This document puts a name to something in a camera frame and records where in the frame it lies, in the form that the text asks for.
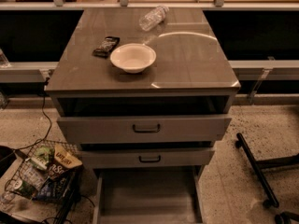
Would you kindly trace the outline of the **top grey drawer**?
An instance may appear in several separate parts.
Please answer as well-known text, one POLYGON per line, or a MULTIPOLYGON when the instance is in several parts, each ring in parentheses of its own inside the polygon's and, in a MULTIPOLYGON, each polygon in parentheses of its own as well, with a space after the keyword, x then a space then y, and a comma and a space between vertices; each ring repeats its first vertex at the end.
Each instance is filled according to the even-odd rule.
POLYGON ((230 115, 62 117, 57 123, 73 144, 164 143, 221 140, 230 115))

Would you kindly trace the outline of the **white bowl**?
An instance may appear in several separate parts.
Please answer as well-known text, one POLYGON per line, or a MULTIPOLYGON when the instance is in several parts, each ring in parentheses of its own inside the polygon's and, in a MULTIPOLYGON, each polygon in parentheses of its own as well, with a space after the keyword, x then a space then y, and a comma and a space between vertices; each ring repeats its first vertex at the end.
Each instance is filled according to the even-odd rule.
POLYGON ((156 52, 144 44, 126 44, 116 48, 110 55, 113 65, 126 73, 140 73, 156 60, 156 52))

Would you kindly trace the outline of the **bottom open grey drawer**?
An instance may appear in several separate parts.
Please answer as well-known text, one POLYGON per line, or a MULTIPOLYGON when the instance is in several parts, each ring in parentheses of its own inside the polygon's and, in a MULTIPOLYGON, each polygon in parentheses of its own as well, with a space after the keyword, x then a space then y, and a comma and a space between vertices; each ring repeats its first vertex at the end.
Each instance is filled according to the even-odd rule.
POLYGON ((93 224, 206 224, 195 167, 99 173, 93 224))

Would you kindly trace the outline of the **tan chip bag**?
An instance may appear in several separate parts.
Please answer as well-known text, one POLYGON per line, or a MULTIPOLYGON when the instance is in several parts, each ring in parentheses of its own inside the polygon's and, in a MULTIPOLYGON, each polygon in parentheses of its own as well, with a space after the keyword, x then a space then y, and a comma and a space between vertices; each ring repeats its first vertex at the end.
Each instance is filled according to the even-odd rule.
POLYGON ((62 145, 54 147, 54 155, 49 165, 48 177, 55 180, 65 172, 82 165, 82 161, 68 152, 62 145))

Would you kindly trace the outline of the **clear plastic water bottle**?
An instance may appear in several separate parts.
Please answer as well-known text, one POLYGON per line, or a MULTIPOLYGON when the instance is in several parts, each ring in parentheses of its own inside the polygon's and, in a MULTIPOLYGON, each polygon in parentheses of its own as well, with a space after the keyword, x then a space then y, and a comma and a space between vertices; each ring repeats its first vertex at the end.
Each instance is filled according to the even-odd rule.
POLYGON ((148 12, 146 15, 139 19, 139 25, 143 31, 150 31, 155 28, 158 24, 164 21, 169 8, 161 5, 148 12))

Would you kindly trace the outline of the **green snack pouch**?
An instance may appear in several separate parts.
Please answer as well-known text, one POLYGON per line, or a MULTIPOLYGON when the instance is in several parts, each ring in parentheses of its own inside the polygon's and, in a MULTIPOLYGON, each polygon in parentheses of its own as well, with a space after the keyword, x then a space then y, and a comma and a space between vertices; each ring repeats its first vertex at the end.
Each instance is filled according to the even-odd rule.
POLYGON ((34 158, 39 165, 48 166, 53 158, 54 149, 52 147, 38 147, 34 154, 34 158))

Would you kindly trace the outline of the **middle grey drawer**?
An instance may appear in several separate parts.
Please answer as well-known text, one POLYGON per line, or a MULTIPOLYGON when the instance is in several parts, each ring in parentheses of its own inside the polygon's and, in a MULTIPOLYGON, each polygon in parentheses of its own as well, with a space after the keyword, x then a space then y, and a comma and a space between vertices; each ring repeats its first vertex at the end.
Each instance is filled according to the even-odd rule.
POLYGON ((213 147, 82 151, 85 167, 93 169, 208 165, 213 147))

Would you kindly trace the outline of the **black wheeled stand base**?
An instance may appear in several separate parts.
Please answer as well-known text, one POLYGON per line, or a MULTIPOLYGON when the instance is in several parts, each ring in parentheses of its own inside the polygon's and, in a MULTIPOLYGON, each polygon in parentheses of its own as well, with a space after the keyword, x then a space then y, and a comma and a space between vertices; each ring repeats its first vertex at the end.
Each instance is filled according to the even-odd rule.
MULTIPOLYGON (((294 166, 299 163, 299 154, 281 158, 274 158, 268 160, 257 161, 251 152, 247 141, 245 140, 242 133, 236 135, 237 140, 235 141, 236 148, 243 148, 249 163, 258 177, 259 182, 261 183, 263 190, 266 195, 266 199, 263 201, 264 208, 275 207, 279 208, 279 201, 271 186, 269 185, 266 177, 263 174, 263 169, 272 169, 285 166, 294 166)), ((292 224, 292 221, 299 221, 299 215, 290 211, 283 211, 279 214, 276 214, 274 217, 276 224, 292 224)))

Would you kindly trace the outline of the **green can in basket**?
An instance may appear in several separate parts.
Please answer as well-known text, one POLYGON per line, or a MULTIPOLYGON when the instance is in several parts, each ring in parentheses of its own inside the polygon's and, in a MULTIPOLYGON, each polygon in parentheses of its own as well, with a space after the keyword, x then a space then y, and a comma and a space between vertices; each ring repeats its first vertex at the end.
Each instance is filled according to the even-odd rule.
POLYGON ((18 179, 14 185, 13 190, 20 194, 22 197, 31 199, 36 194, 36 189, 31 184, 22 179, 18 179))

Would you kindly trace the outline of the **grey drawer cabinet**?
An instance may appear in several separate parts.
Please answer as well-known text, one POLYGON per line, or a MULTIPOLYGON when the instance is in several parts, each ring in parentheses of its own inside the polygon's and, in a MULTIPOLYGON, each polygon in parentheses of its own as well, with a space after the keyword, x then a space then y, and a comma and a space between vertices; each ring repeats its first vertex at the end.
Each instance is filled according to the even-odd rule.
MULTIPOLYGON (((138 8, 88 8, 47 87, 62 117, 230 115, 239 82, 203 12, 173 8, 151 32, 140 29, 138 8), (155 62, 129 74, 93 56, 107 36, 118 47, 136 43, 156 52, 155 62)), ((74 144, 82 151, 213 147, 218 141, 74 144)), ((99 173, 87 168, 97 190, 99 173)))

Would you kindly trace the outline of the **blue snack packet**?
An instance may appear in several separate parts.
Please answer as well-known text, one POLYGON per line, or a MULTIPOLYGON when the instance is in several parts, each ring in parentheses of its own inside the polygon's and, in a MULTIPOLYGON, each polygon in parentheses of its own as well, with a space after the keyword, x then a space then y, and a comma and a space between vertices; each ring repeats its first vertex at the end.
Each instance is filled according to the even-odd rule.
POLYGON ((59 201, 63 196, 68 184, 68 179, 62 177, 56 181, 48 181, 35 196, 36 201, 53 203, 59 201))

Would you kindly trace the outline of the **dark snack bar wrapper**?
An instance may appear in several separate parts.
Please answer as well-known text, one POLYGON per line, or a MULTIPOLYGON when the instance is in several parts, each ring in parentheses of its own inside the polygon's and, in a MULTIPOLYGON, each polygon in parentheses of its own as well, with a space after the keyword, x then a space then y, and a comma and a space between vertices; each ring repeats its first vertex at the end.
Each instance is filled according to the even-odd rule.
POLYGON ((118 46, 120 39, 116 36, 107 36, 101 45, 93 51, 93 56, 107 58, 114 48, 118 46))

